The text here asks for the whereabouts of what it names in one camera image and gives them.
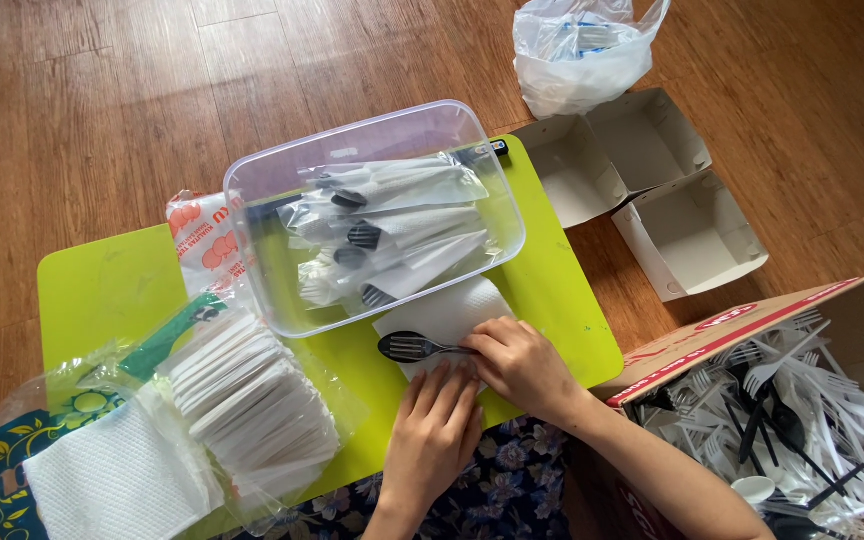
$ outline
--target floral fabric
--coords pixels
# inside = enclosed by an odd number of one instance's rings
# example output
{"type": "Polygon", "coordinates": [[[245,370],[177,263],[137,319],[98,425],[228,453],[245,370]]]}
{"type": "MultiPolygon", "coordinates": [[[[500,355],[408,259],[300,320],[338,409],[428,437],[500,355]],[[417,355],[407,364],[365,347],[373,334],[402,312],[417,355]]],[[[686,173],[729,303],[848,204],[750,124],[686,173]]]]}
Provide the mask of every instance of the floral fabric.
{"type": "MultiPolygon", "coordinates": [[[[570,539],[562,512],[568,436],[521,416],[485,431],[472,460],[432,505],[415,539],[570,539]]],[[[382,472],[287,511],[266,540],[359,538],[376,511],[382,472]]],[[[250,540],[241,530],[213,540],[250,540]]]]}

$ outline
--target finger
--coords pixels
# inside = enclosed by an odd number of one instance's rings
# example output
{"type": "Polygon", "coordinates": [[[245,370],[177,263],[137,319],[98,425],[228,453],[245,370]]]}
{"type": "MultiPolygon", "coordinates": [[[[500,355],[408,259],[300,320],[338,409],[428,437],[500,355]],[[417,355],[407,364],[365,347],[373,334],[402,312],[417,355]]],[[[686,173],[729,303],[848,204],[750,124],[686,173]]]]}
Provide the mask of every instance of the finger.
{"type": "Polygon", "coordinates": [[[541,333],[539,333],[537,329],[535,329],[534,327],[532,327],[532,325],[525,321],[518,321],[518,325],[524,328],[525,332],[531,334],[532,336],[538,336],[539,338],[543,336],[541,333]]]}
{"type": "Polygon", "coordinates": [[[508,345],[516,336],[515,330],[499,319],[489,319],[475,326],[472,334],[489,336],[503,345],[508,345]]]}
{"type": "Polygon", "coordinates": [[[420,369],[412,380],[409,381],[409,387],[402,394],[402,402],[398,404],[398,414],[395,415],[395,423],[401,423],[412,414],[416,408],[416,399],[419,399],[419,391],[422,390],[423,384],[426,382],[426,370],[420,369]]]}
{"type": "Polygon", "coordinates": [[[448,422],[445,424],[447,429],[460,434],[466,428],[469,417],[475,409],[475,395],[479,393],[479,385],[478,377],[470,377],[464,381],[462,394],[457,397],[455,408],[450,411],[451,415],[447,418],[448,422]]]}
{"type": "Polygon", "coordinates": [[[439,396],[439,388],[442,388],[442,381],[449,374],[451,364],[448,358],[444,358],[438,363],[438,367],[432,370],[425,379],[425,384],[418,391],[418,398],[415,399],[415,407],[412,409],[412,414],[419,418],[426,418],[429,411],[432,411],[432,406],[435,405],[435,400],[439,396]]]}
{"type": "Polygon", "coordinates": [[[509,395],[509,386],[506,385],[505,379],[502,378],[502,373],[496,367],[496,364],[489,361],[488,358],[479,354],[471,356],[472,363],[475,364],[475,370],[478,377],[488,385],[489,388],[495,390],[500,396],[509,395]]]}
{"type": "Polygon", "coordinates": [[[459,470],[473,458],[475,448],[479,446],[479,441],[482,439],[482,407],[477,406],[472,411],[468,422],[465,424],[465,431],[462,434],[462,446],[459,447],[459,470]]]}
{"type": "Polygon", "coordinates": [[[496,341],[496,339],[492,336],[480,333],[474,333],[465,338],[462,338],[462,341],[459,342],[459,345],[461,345],[462,347],[467,347],[469,349],[475,349],[483,357],[491,360],[502,357],[508,349],[505,345],[502,345],[501,343],[496,341]]]}
{"type": "Polygon", "coordinates": [[[452,411],[455,410],[455,404],[459,401],[459,395],[471,376],[469,362],[462,360],[459,367],[455,368],[455,371],[445,382],[445,386],[438,392],[438,398],[432,405],[429,418],[434,418],[440,426],[448,423],[452,411]]]}

